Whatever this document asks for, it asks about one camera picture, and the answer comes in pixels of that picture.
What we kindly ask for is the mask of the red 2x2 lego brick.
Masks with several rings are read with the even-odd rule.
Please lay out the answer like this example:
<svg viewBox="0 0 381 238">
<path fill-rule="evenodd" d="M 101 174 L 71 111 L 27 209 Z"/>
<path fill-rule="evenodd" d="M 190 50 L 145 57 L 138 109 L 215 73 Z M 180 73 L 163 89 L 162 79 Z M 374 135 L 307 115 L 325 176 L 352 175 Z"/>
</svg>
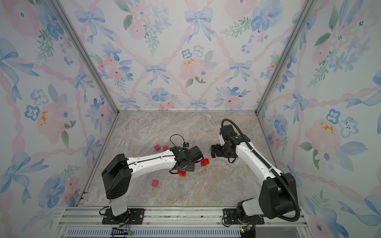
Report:
<svg viewBox="0 0 381 238">
<path fill-rule="evenodd" d="M 203 159 L 201 162 L 200 162 L 201 166 L 202 167 L 206 167 L 209 165 L 209 159 Z"/>
<path fill-rule="evenodd" d="M 178 170 L 178 175 L 181 176 L 181 177 L 185 177 L 186 176 L 186 171 L 180 171 L 180 170 Z"/>
</svg>

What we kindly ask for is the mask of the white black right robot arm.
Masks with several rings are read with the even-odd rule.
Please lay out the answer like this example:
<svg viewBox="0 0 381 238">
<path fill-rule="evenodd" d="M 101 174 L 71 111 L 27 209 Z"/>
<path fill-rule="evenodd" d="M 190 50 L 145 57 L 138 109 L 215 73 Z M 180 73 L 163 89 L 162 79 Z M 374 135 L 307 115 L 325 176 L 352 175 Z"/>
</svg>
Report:
<svg viewBox="0 0 381 238">
<path fill-rule="evenodd" d="M 222 120 L 219 139 L 219 144 L 211 146 L 211 156 L 224 157 L 231 164 L 241 159 L 262 183 L 258 198 L 238 203 L 237 215 L 240 222 L 247 224 L 261 215 L 287 222 L 298 221 L 301 211 L 294 176 L 271 164 L 230 119 Z"/>
</svg>

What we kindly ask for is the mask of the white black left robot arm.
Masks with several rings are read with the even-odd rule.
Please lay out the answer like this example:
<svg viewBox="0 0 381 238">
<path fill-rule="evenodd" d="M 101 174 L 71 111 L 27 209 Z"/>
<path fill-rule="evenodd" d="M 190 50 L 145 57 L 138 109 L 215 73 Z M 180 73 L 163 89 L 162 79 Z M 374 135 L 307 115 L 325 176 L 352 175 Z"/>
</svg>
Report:
<svg viewBox="0 0 381 238">
<path fill-rule="evenodd" d="M 204 156 L 198 146 L 190 149 L 174 146 L 164 152 L 143 157 L 127 158 L 123 153 L 118 154 L 101 173 L 112 216 L 127 213 L 125 194 L 132 179 L 159 170 L 168 170 L 171 174 L 193 172 L 195 164 L 202 160 Z"/>
</svg>

